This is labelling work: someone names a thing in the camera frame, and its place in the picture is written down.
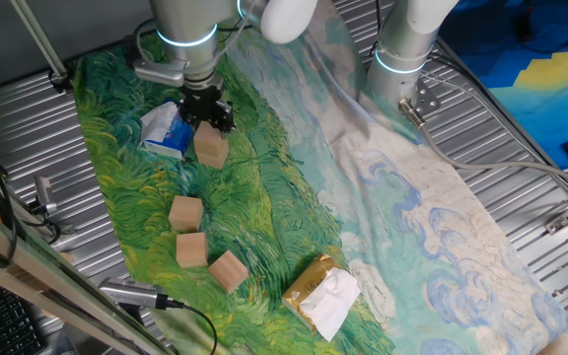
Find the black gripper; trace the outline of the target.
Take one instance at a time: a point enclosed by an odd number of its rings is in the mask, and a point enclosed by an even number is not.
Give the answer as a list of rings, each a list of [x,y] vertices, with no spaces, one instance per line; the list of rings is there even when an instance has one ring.
[[[189,126],[196,121],[220,123],[219,129],[223,133],[236,129],[233,104],[222,99],[223,87],[209,86],[202,90],[183,87],[180,91],[183,98],[179,103],[179,114],[183,122]]]

